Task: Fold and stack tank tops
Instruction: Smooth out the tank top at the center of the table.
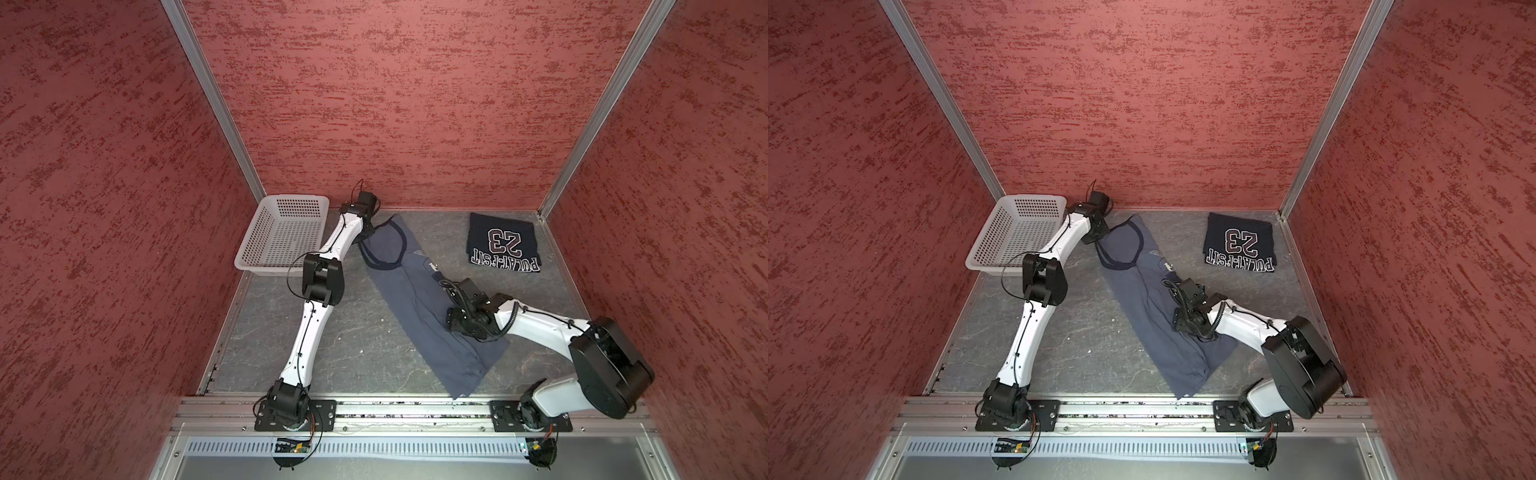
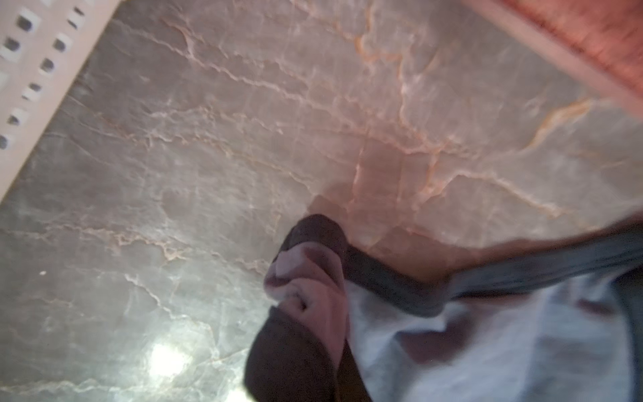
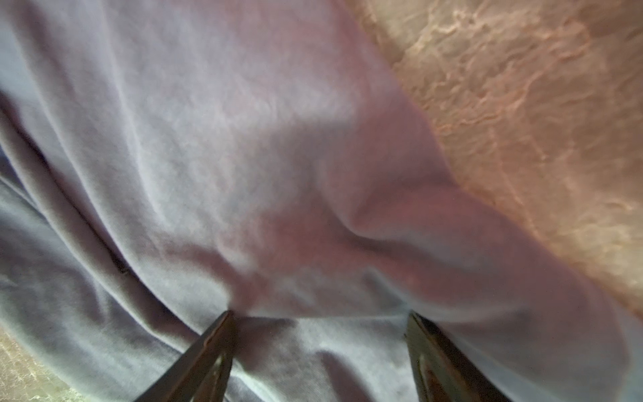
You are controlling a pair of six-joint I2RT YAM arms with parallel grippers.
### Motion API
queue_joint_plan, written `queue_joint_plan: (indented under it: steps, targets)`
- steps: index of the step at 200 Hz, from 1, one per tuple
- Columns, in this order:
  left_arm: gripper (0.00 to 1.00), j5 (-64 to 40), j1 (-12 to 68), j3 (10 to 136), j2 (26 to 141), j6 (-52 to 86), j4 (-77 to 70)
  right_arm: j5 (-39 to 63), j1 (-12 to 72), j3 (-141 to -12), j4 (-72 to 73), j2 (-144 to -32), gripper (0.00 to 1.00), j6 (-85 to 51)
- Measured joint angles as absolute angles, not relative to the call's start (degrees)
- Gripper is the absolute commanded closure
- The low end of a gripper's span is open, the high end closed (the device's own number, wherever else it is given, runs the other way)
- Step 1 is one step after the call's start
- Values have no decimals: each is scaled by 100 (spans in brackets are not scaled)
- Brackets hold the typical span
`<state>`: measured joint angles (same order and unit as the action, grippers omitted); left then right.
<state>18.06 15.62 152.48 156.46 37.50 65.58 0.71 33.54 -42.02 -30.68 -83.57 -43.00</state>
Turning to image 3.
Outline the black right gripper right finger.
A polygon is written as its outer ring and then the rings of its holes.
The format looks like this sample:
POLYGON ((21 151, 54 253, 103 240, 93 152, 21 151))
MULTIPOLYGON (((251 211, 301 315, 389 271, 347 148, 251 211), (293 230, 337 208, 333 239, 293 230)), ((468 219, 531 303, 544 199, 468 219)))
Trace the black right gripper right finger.
POLYGON ((509 402, 435 323, 412 312, 405 339, 422 402, 509 402))

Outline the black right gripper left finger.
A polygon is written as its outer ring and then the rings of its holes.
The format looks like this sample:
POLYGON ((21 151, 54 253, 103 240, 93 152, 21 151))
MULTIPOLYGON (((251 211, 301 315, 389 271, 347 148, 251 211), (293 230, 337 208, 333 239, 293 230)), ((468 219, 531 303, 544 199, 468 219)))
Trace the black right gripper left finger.
POLYGON ((222 402, 235 350, 236 321, 226 311, 137 402, 222 402))

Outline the grey-blue tank top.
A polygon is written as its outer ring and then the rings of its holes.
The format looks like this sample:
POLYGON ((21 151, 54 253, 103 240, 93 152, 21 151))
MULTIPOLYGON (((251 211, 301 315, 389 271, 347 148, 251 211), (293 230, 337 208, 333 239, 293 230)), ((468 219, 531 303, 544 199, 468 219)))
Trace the grey-blue tank top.
POLYGON ((228 401, 414 401, 438 324, 515 401, 639 401, 642 325, 453 179, 338 1, 4 1, 1 325, 133 401, 223 312, 228 401))

